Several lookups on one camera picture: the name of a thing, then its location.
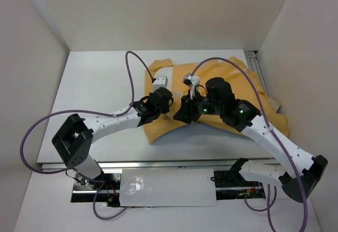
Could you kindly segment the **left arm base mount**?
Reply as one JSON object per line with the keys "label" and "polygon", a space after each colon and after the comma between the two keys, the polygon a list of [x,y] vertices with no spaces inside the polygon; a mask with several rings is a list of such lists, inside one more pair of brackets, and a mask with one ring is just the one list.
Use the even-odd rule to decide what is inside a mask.
{"label": "left arm base mount", "polygon": [[120,207],[119,193],[122,171],[122,169],[104,169],[104,174],[99,178],[99,180],[105,181],[101,186],[101,182],[89,181],[78,172],[67,170],[65,174],[73,182],[71,203],[92,203],[97,194],[96,202],[105,203],[109,207]]}

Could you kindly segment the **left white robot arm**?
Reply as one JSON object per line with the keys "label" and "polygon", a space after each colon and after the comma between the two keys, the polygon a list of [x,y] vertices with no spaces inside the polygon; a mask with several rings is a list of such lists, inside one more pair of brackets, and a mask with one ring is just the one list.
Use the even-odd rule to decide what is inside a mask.
{"label": "left white robot arm", "polygon": [[160,87],[134,102],[121,116],[81,118],[72,114],[54,135],[52,144],[67,169],[77,170],[90,188],[99,189],[104,184],[104,175],[99,164],[89,155],[91,145],[105,136],[151,123],[169,112],[172,101],[172,93]]}

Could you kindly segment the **white pillow with yellow edge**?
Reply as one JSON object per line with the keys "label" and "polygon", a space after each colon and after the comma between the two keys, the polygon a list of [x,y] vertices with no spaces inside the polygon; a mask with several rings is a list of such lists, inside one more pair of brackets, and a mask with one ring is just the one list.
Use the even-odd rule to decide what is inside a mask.
{"label": "white pillow with yellow edge", "polygon": [[155,72],[155,78],[157,78],[158,76],[167,76],[168,83],[166,89],[170,92],[172,98],[173,67],[160,68]]}

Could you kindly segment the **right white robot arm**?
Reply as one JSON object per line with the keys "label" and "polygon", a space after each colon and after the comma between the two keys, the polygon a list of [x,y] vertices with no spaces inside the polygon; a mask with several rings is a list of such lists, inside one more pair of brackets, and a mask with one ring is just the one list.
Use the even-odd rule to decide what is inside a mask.
{"label": "right white robot arm", "polygon": [[186,75],[189,86],[181,98],[181,107],[174,119],[190,124],[201,115],[218,115],[237,132],[252,139],[272,155],[279,165],[272,166],[240,158],[230,169],[235,185],[257,181],[282,188],[291,199],[302,203],[320,181],[328,164],[322,156],[313,156],[294,144],[271,123],[266,123],[261,111],[247,100],[236,99],[231,86],[223,78],[206,82],[206,96],[198,91],[200,78]]}

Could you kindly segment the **orange pillowcase with blue back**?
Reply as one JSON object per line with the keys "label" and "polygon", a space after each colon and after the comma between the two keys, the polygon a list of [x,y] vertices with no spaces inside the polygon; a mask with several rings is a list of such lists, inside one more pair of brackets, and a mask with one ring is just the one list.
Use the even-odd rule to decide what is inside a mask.
{"label": "orange pillowcase with blue back", "polygon": [[277,111],[280,104],[270,99],[256,72],[239,59],[209,60],[203,65],[175,65],[171,59],[156,60],[152,74],[170,67],[173,70],[169,112],[144,126],[149,143],[162,135],[192,122],[240,134],[253,124],[253,118],[266,115],[276,131],[289,135],[287,118]]}

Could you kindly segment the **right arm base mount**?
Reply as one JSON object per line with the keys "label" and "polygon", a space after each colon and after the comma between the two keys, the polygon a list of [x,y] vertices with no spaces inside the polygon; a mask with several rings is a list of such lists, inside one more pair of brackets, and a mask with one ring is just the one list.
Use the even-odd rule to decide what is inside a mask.
{"label": "right arm base mount", "polygon": [[261,183],[256,181],[237,181],[229,170],[214,170],[210,179],[215,185],[217,200],[264,199]]}

